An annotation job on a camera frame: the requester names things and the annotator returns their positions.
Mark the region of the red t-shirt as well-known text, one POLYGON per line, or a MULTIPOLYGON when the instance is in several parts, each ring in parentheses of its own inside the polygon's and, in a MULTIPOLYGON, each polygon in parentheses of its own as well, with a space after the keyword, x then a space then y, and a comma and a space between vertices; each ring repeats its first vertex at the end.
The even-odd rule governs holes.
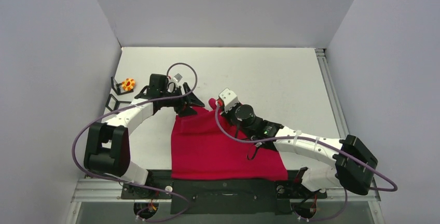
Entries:
POLYGON ((195 107, 196 115, 175 118, 171 133, 172 178, 288 179, 278 152, 228 138, 215 122, 215 99, 209 99, 209 106, 195 107))

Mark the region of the orange yellow pompom brooch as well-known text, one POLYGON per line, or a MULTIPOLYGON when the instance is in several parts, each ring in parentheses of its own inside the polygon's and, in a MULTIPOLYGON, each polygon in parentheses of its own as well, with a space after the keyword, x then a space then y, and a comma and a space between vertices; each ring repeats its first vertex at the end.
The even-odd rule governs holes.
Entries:
POLYGON ((126 78, 122 83, 121 83, 121 88, 126 91, 132 91, 135 87, 136 81, 133 78, 126 78))

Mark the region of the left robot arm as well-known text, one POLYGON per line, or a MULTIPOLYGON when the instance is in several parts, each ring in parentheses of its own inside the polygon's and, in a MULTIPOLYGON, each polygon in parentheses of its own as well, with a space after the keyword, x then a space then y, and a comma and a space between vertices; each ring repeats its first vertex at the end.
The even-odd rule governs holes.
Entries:
POLYGON ((179 117, 197 114, 195 107, 204 107, 188 83, 180 83, 181 75, 174 77, 151 74, 146 85, 131 102, 131 108, 119 112, 104 123, 95 122, 88 131, 84 157, 86 169, 96 174, 109 174, 135 183, 134 191, 149 198, 155 184, 148 170, 132 162, 130 134, 163 107, 172 107, 179 117))

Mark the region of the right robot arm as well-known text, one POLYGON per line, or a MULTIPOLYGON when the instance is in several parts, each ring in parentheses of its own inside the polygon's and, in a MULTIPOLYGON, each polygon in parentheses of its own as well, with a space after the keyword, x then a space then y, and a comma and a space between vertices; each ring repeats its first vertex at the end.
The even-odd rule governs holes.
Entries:
POLYGON ((358 195, 368 194, 374 174, 366 166, 375 169, 378 160, 358 137, 324 138, 302 133, 256 116, 248 104, 239 103, 229 110, 221 106, 219 113, 238 127, 245 141, 253 141, 257 150, 294 153, 327 165, 320 169, 302 169, 292 183, 298 196, 334 187, 343 187, 358 195))

